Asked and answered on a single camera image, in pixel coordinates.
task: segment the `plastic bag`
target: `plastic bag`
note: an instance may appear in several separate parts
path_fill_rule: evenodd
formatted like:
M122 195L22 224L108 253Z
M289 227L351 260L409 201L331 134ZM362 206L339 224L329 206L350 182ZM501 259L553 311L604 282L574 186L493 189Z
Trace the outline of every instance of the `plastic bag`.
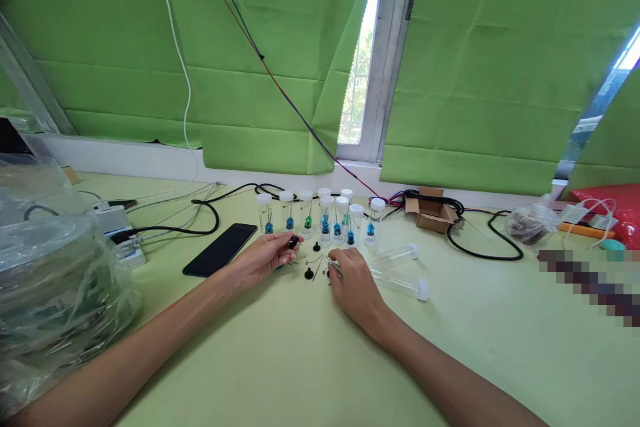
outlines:
M61 169L10 157L0 155L0 422L121 338L141 307Z
M521 244L540 248L558 231L560 218L549 208L549 194L536 203L514 209L505 217L507 233Z

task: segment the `window frame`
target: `window frame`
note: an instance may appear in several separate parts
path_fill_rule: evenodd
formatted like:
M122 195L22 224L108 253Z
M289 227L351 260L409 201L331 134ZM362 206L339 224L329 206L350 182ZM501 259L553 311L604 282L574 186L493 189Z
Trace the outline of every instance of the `window frame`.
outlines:
M381 162L413 0L378 0L360 143L339 143L337 158Z

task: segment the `window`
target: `window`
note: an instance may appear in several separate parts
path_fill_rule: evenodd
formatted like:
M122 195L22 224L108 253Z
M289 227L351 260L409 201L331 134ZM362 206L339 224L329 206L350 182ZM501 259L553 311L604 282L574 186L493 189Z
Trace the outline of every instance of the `window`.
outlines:
M360 35L358 36L353 63L351 64L345 101L342 106L342 118L340 119L338 143L345 145L360 144L371 67L373 31L377 13L378 0L367 0L362 26L360 26Z
M629 72L638 64L638 59L640 59L640 27L627 43L602 87L600 87L591 104L582 113L578 124L573 129L573 133L569 137L569 145L558 164L556 178L565 180L569 178L575 162L587 145L591 134L593 134L613 98L629 76Z
M337 157L380 162L411 0L367 0L347 84Z

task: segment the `cardboard box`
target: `cardboard box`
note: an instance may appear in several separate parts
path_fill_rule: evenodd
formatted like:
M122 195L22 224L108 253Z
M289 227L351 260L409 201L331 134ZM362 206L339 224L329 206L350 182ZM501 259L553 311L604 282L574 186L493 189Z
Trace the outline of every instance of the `cardboard box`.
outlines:
M420 187L420 195L443 197L444 190L432 187ZM448 205L422 199L407 199L405 211L417 214L415 225L445 234L451 224L458 220L458 215Z

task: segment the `black phone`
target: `black phone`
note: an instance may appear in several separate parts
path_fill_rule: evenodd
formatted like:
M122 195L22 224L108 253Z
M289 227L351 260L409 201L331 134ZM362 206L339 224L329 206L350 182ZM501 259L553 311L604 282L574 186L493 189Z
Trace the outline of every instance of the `black phone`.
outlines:
M233 260L256 230L256 226L233 224L191 260L189 265L182 269L182 273L195 277L212 276Z

